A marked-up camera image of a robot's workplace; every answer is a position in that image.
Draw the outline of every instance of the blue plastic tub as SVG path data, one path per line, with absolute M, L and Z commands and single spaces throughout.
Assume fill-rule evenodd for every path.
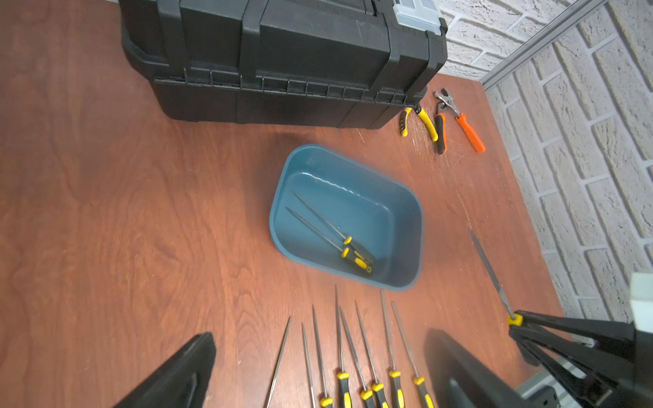
M 301 215 L 333 242 L 342 238 L 293 192 L 301 195 L 376 258 L 371 274 L 340 257 L 332 245 L 286 210 Z M 286 159 L 270 211 L 270 233 L 288 258 L 389 290 L 412 287 L 422 268 L 424 212 L 405 185 L 318 145 Z

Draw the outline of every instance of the orange handle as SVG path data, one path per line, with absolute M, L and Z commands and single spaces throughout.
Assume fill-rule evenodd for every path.
M 479 135 L 476 133 L 473 127 L 469 123 L 467 123 L 467 116 L 465 114 L 460 114 L 459 118 L 456 118 L 456 122 L 460 124 L 462 127 L 462 130 L 465 131 L 465 134 L 467 135 L 467 138 L 470 140 L 471 145 L 474 147 L 474 150 L 476 150 L 479 153 L 482 153 L 485 151 L 485 145 L 481 141 L 481 138 L 479 138 Z

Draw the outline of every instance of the screwdriver shaft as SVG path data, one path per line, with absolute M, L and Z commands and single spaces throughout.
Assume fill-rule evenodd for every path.
M 302 323 L 302 337 L 304 338 L 304 356 L 306 357 L 306 371 L 308 371 L 308 388 L 311 392 L 311 405 L 315 408 L 315 392 L 313 391 L 313 377 L 311 376 L 311 360 L 308 358 L 308 346 L 306 345 L 304 323 Z
M 322 391 L 325 393 L 325 399 L 328 399 L 327 378 L 325 377 L 325 367 L 322 361 L 322 348 L 320 347 L 320 333 L 317 330 L 315 306 L 313 306 L 313 328 L 315 329 L 315 344 L 317 345 L 317 364 L 320 366 L 320 374 L 322 375 Z
M 365 380 L 363 379 L 363 372 L 360 369 L 360 362 L 358 361 L 358 355 L 356 354 L 356 349 L 354 348 L 354 341 L 351 339 L 351 332 L 349 331 L 349 326 L 347 325 L 347 319 L 345 318 L 345 313 L 342 313 L 342 307 L 340 308 L 340 317 L 342 317 L 342 326 L 345 328 L 345 335 L 347 335 L 347 341 L 349 342 L 349 348 L 351 349 L 351 356 L 354 358 L 354 365 L 356 365 L 356 372 L 358 373 L 358 379 L 363 387 L 363 391 L 367 391 L 367 386 L 365 385 Z
M 333 242 L 332 240 L 328 239 L 328 237 L 327 237 L 326 235 L 324 235 L 322 232 L 320 232 L 320 230 L 318 230 L 318 229 L 315 228 L 314 226 L 310 225 L 310 224 L 308 223 L 308 221 L 306 221 L 304 218 L 302 218 L 301 215 L 297 214 L 296 212 L 294 212 L 293 210 L 291 210 L 291 209 L 288 208 L 288 207 L 286 207 L 286 210 L 290 211 L 290 213 L 293 214 L 295 217 L 297 217 L 297 219 L 298 219 L 299 221 L 303 222 L 303 223 L 304 223 L 308 228 L 312 229 L 312 230 L 314 231 L 314 233 L 316 233 L 317 235 L 320 235 L 320 236 L 321 236 L 325 241 L 327 241 L 328 243 L 330 243 L 331 245 L 333 245 L 334 247 L 336 247 L 336 249 L 338 250 L 338 252 L 342 252 L 342 251 L 343 251 L 343 249 L 342 249 L 338 244 L 336 244 L 336 243 Z
M 388 338 L 388 350 L 390 351 L 390 363 L 392 370 L 397 371 L 394 365 L 394 351 L 392 349 L 392 332 L 390 330 L 390 319 L 388 318 L 388 307 L 386 306 L 385 291 L 381 289 L 381 304 L 383 305 L 383 321 L 385 323 L 385 337 Z
M 283 350 L 285 349 L 285 342 L 288 340 L 288 332 L 290 331 L 290 323 L 293 320 L 293 317 L 288 318 L 288 323 L 286 324 L 286 331 L 283 335 L 283 341 L 281 342 L 281 350 L 279 350 L 279 357 L 277 357 L 277 366 L 274 368 L 274 376 L 272 377 L 272 383 L 270 384 L 270 391 L 268 392 L 268 398 L 265 401 L 265 408 L 269 408 L 270 401 L 272 400 L 272 393 L 274 392 L 274 386 L 277 383 L 277 375 L 279 374 L 279 366 L 281 365 L 281 357 L 283 357 Z
M 342 332 L 340 330 L 340 307 L 338 306 L 338 286 L 336 286 L 336 336 L 338 338 L 338 358 L 340 359 L 340 372 L 345 372 L 345 360 L 342 357 Z
M 417 373 L 417 365 L 415 364 L 415 358 L 413 357 L 413 352 L 410 349 L 410 346 L 408 345 L 408 339 L 406 338 L 406 333 L 404 332 L 404 326 L 402 325 L 402 318 L 399 317 L 399 311 L 397 311 L 397 305 L 392 303 L 392 308 L 394 310 L 394 316 L 397 318 L 397 326 L 399 326 L 399 333 L 402 335 L 402 340 L 404 341 L 404 347 L 406 348 L 406 352 L 408 353 L 408 359 L 410 360 L 410 364 L 413 365 L 413 371 L 415 372 L 415 376 L 419 378 L 419 374 Z
M 474 246 L 476 247 L 476 250 L 479 252 L 479 256 L 481 257 L 483 266 L 485 266 L 485 270 L 488 272 L 488 275 L 490 276 L 490 280 L 492 280 L 492 284 L 494 285 L 494 288 L 499 293 L 499 297 L 501 298 L 501 301 L 505 306 L 506 310 L 508 310 L 508 314 L 510 315 L 510 318 L 514 320 L 515 313 L 513 312 L 513 308 L 510 307 L 510 303 L 508 303 L 508 297 L 506 297 L 505 292 L 503 291 L 503 286 L 501 286 L 501 283 L 499 283 L 499 279 L 497 279 L 496 274 L 494 273 L 494 269 L 490 264 L 490 260 L 485 255 L 485 251 L 483 251 L 483 247 L 481 246 L 479 239 L 476 238 L 474 231 L 470 230 L 470 234 L 471 234 L 471 240 L 474 242 Z
M 379 378 L 376 376 L 376 370 L 374 369 L 374 363 L 372 362 L 372 352 L 370 351 L 370 344 L 367 341 L 367 335 L 365 334 L 365 326 L 363 325 L 363 318 L 360 316 L 360 310 L 358 309 L 358 303 L 356 304 L 356 314 L 358 315 L 358 322 L 360 323 L 360 331 L 363 333 L 363 342 L 365 342 L 365 349 L 368 353 L 368 360 L 370 361 L 370 367 L 372 369 L 372 377 L 374 377 L 374 383 L 379 383 Z
M 324 218 L 324 216 L 323 216 L 322 214 L 320 214 L 320 213 L 315 209 L 315 207 L 313 207 L 313 206 L 312 206 L 308 201 L 304 200 L 304 199 L 303 199 L 299 194 L 297 194 L 296 192 L 293 191 L 293 193 L 294 193 L 294 194 L 297 196 L 297 198 L 299 198 L 299 199 L 300 199 L 300 200 L 301 200 L 301 201 L 302 201 L 302 202 L 303 202 L 303 203 L 304 203 L 308 208 L 310 208 L 312 212 L 314 212 L 318 217 L 320 217 L 320 219 L 321 219 L 322 221 L 324 221 L 325 224 L 327 224 L 327 225 L 330 226 L 334 231 L 336 231 L 336 232 L 338 233 L 338 235 L 340 235 L 340 236 L 342 237 L 343 240 L 346 240 L 346 239 L 347 239 L 347 237 L 346 237 L 342 232 L 340 232 L 339 229 L 337 229 L 337 228 L 336 228 L 332 223 L 328 222 L 328 220 L 327 220 L 326 218 Z

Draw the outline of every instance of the yellow pliers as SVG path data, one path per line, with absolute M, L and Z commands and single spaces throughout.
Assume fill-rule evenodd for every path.
M 424 122 L 424 124 L 426 125 L 426 128 L 428 129 L 428 134 L 431 135 L 431 140 L 433 142 L 437 142 L 438 132 L 436 132 L 436 128 L 433 126 L 433 122 L 431 122 L 431 118 L 428 117 L 426 111 L 423 110 L 421 106 L 419 106 L 419 103 L 416 104 L 413 108 L 405 108 L 404 111 L 400 114 L 399 130 L 401 130 L 402 136 L 403 137 L 408 136 L 408 128 L 406 127 L 406 121 L 408 119 L 408 114 L 413 110 L 419 116 L 419 118 L 422 119 L 422 122 Z

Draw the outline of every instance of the black toolbox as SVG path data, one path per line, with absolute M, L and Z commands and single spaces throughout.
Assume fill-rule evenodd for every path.
M 378 129 L 447 60 L 393 0 L 119 0 L 122 46 L 173 119 Z

